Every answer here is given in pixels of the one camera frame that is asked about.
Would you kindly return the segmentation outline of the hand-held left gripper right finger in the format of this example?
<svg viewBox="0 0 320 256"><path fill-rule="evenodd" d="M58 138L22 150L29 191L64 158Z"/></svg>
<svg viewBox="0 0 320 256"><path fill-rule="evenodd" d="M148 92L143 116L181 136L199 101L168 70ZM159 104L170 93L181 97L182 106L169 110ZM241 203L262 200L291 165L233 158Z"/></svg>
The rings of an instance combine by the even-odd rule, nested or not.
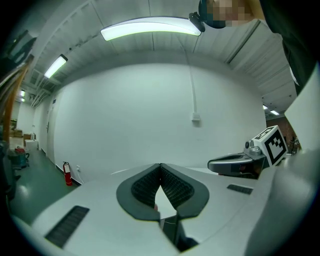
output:
<svg viewBox="0 0 320 256"><path fill-rule="evenodd" d="M255 179L160 165L161 188L176 211L173 244L186 251L207 240L245 204Z"/></svg>

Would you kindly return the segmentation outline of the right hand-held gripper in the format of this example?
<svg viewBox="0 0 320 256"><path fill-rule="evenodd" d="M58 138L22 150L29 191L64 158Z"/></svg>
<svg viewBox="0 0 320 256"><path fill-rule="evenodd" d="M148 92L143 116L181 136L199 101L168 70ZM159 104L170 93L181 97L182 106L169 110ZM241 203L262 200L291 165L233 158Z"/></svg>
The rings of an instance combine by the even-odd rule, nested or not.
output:
<svg viewBox="0 0 320 256"><path fill-rule="evenodd" d="M240 176L242 166L253 160L258 174L263 169L278 165L287 154L287 144L278 125L267 127L245 143L244 153L235 153L211 159L207 168L219 175Z"/></svg>

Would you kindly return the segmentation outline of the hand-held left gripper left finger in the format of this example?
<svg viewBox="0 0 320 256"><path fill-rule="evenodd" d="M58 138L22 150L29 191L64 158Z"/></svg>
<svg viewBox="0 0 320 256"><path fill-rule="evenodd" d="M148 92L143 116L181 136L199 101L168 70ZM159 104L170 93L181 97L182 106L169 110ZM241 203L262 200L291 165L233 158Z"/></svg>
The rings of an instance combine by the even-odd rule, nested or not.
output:
<svg viewBox="0 0 320 256"><path fill-rule="evenodd" d="M43 210L32 228L74 256L178 256L160 227L160 165L89 181Z"/></svg>

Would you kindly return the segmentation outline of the red fire extinguisher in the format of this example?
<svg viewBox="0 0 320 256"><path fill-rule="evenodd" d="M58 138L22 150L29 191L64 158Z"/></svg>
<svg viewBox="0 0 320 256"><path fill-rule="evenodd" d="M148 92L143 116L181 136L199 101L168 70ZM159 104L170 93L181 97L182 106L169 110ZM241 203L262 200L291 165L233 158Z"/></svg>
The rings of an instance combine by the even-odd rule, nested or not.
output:
<svg viewBox="0 0 320 256"><path fill-rule="evenodd" d="M64 173L64 179L67 186L72 186L72 176L71 176L71 169L68 162L63 162L63 173Z"/></svg>

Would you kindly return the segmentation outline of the white door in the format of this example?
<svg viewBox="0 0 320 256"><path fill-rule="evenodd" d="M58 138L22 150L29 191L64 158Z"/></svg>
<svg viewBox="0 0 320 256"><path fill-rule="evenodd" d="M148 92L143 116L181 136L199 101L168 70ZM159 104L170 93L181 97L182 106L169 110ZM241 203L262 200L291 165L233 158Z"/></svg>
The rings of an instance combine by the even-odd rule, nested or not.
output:
<svg viewBox="0 0 320 256"><path fill-rule="evenodd" d="M50 106L47 122L47 151L46 156L54 164L54 129L55 129L55 105Z"/></svg>

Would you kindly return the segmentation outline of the teal and red vacuum cleaner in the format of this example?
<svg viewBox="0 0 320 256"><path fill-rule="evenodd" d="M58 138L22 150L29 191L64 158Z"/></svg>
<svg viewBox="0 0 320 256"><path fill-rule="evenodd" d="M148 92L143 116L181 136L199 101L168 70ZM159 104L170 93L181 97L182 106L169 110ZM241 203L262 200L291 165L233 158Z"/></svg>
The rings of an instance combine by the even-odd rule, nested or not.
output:
<svg viewBox="0 0 320 256"><path fill-rule="evenodd" d="M10 149L8 152L11 165L16 170L20 170L29 166L29 156L30 154L21 147Z"/></svg>

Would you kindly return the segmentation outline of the person's black shirt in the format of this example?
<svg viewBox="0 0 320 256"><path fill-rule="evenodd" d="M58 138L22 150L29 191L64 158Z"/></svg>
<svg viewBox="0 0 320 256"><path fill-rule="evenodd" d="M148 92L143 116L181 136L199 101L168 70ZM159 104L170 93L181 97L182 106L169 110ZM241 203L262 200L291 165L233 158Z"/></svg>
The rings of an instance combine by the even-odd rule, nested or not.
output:
<svg viewBox="0 0 320 256"><path fill-rule="evenodd" d="M320 65L320 0L259 0L265 21L282 37L284 55L300 94Z"/></svg>

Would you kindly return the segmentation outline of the white wall conduit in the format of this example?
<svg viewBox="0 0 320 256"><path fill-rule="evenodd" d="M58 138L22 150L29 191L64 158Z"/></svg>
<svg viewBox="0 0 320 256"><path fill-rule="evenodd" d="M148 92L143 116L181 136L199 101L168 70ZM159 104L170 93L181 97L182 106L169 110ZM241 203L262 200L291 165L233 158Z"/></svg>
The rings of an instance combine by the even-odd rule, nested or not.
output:
<svg viewBox="0 0 320 256"><path fill-rule="evenodd" d="M193 112L197 113L198 112L197 98L196 98L196 90L195 90L195 84L194 84L194 76L193 76L192 65L190 63L190 59L189 59L187 51L185 49L183 49L183 50L184 50L184 54L185 54L186 63L187 63L188 68L189 68L189 79L190 79L191 93L192 93Z"/></svg>

